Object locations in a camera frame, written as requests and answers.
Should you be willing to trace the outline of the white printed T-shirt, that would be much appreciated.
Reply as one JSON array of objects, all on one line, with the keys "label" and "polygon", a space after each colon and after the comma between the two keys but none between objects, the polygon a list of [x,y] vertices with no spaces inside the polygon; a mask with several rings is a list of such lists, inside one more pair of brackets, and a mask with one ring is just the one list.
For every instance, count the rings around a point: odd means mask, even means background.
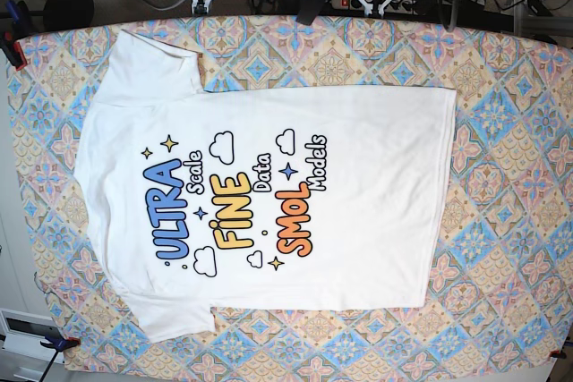
[{"label": "white printed T-shirt", "polygon": [[421,307],[456,98],[209,93],[194,52],[122,31],[74,168],[98,263],[152,342],[213,330],[214,307]]}]

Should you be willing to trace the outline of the white power strip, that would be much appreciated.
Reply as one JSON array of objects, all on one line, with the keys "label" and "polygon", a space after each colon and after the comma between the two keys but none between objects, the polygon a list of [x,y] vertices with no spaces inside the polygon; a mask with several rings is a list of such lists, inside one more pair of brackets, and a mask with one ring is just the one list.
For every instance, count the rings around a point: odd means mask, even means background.
[{"label": "white power strip", "polygon": [[[377,13],[378,9],[387,0],[372,0],[368,1],[368,4],[372,5],[372,10]],[[417,0],[390,0],[390,2],[385,6],[385,13],[411,13],[413,11],[414,4]],[[360,0],[330,0],[330,5],[334,10],[337,11],[350,11],[359,12],[364,14],[365,8]]]}]

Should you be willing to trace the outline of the black round stand base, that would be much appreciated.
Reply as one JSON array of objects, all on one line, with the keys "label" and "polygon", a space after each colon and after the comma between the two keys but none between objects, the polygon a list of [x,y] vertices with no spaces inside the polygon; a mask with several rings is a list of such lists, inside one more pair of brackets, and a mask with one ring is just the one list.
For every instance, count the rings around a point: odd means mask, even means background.
[{"label": "black round stand base", "polygon": [[43,9],[46,31],[88,28],[95,12],[94,0],[47,0]]}]

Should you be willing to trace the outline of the black orange clamp upper left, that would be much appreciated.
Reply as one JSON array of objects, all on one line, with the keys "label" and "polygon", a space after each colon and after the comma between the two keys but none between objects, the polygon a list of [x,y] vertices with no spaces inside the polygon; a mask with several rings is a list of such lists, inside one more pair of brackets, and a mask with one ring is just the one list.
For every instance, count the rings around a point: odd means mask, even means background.
[{"label": "black orange clamp upper left", "polygon": [[20,71],[27,65],[25,55],[18,41],[19,36],[23,32],[23,15],[20,6],[13,0],[8,0],[5,8],[6,11],[1,12],[1,19],[10,20],[11,29],[1,31],[1,50],[10,65],[16,71]]}]

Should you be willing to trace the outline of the black orange clamp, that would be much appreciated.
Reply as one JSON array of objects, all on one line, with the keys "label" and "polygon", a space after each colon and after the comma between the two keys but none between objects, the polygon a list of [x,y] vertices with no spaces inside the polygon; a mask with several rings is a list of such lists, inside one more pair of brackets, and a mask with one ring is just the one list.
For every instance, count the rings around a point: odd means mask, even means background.
[{"label": "black orange clamp", "polygon": [[10,20],[11,29],[1,31],[1,50],[10,65],[16,71],[20,71],[27,65],[25,55],[18,41],[19,36],[23,32],[23,15],[20,6],[13,0],[8,0],[5,8],[6,11],[1,12],[1,19]]},{"label": "black orange clamp", "polygon": [[41,346],[54,350],[54,354],[49,361],[47,367],[45,368],[42,376],[39,379],[39,382],[43,382],[47,376],[47,373],[51,370],[57,356],[64,351],[77,347],[81,344],[81,340],[78,338],[58,338],[52,336],[45,336],[44,341],[40,343]]}]

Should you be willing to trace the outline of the patterned tile tablecloth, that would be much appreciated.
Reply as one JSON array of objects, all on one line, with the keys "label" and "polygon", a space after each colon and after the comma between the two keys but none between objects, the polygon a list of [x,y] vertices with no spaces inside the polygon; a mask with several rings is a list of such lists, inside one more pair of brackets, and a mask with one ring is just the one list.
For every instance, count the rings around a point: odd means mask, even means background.
[{"label": "patterned tile tablecloth", "polygon": [[426,303],[415,310],[215,312],[215,333],[153,344],[83,236],[72,172],[82,121],[119,25],[22,42],[1,67],[1,116],[35,261],[31,289],[81,339],[56,378],[176,381],[544,380],[572,325],[572,54],[478,30],[286,16],[144,21],[196,51],[209,90],[443,85],[459,93],[451,179]]}]

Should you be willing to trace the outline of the black orange clamp lower left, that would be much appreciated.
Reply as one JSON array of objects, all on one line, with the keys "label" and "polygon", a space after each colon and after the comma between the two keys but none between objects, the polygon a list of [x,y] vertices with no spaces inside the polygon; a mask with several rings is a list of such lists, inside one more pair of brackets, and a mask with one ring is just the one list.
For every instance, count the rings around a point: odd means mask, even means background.
[{"label": "black orange clamp lower left", "polygon": [[39,382],[43,382],[47,376],[47,373],[51,370],[57,356],[64,351],[77,347],[81,344],[81,340],[78,338],[58,338],[52,336],[45,336],[44,341],[40,343],[41,346],[54,350],[54,354],[49,361],[47,367],[45,368],[42,376],[39,379]]}]

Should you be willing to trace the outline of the white cabinet drawer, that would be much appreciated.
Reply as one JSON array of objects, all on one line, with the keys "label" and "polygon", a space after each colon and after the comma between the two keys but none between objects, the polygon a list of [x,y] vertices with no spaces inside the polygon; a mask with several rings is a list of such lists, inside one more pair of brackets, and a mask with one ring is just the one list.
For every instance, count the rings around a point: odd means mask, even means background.
[{"label": "white cabinet drawer", "polygon": [[61,337],[53,319],[17,310],[1,309],[1,352],[7,354],[9,378],[40,381],[55,351],[41,345],[48,337]]}]

